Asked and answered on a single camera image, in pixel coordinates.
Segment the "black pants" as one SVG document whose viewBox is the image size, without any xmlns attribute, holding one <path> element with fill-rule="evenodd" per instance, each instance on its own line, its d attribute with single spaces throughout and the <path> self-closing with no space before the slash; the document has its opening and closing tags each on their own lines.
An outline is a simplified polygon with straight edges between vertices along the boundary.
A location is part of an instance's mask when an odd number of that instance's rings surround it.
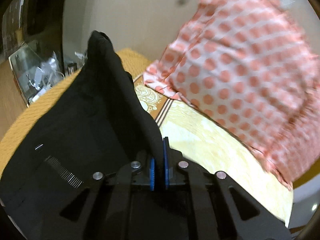
<svg viewBox="0 0 320 240">
<path fill-rule="evenodd" d="M 18 236 L 39 239 L 44 215 L 60 210 L 95 172 L 111 174 L 149 154 L 163 164 L 157 124 L 109 37 L 93 31 L 87 61 L 56 103 L 18 141 L 1 143 L 1 201 Z"/>
</svg>

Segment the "bed with yellow patterned sheet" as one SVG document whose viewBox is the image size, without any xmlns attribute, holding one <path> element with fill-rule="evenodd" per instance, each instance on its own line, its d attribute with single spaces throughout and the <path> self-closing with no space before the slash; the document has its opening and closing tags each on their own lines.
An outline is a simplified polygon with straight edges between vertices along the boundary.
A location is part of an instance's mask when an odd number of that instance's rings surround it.
<svg viewBox="0 0 320 240">
<path fill-rule="evenodd" d="M 265 172 L 237 139 L 211 120 L 187 106 L 170 100 L 142 83 L 142 72 L 150 61 L 129 49 L 118 51 L 125 70 L 131 73 L 141 105 L 160 125 L 170 146 L 202 165 L 209 172 L 223 170 L 233 176 L 270 213 L 285 224 L 290 221 L 293 193 Z M 73 82 L 74 76 L 60 81 L 30 107 L 24 103 L 9 61 L 1 61 L 1 167 L 5 167 L 16 147 Z"/>
</svg>

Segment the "left pink polka-dot pillow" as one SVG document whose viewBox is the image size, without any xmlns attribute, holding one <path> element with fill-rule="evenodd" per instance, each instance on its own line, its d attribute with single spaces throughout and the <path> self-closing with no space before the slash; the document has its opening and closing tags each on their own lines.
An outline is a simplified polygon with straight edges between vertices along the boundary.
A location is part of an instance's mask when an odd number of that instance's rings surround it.
<svg viewBox="0 0 320 240">
<path fill-rule="evenodd" d="M 143 82 L 227 129 L 288 188 L 319 158 L 319 57 L 279 0 L 200 0 Z"/>
</svg>

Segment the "clutter of clear plastic bags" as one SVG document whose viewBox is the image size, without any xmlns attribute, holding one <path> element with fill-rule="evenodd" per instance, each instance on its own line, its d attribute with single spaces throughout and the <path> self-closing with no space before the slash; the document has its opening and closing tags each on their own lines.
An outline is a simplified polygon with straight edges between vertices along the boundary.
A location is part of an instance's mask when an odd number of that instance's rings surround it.
<svg viewBox="0 0 320 240">
<path fill-rule="evenodd" d="M 75 52 L 73 58 L 63 57 L 53 50 L 49 51 L 48 56 L 44 56 L 37 40 L 23 43 L 9 56 L 10 68 L 27 106 L 81 69 L 86 60 L 86 53 L 79 52 Z"/>
</svg>

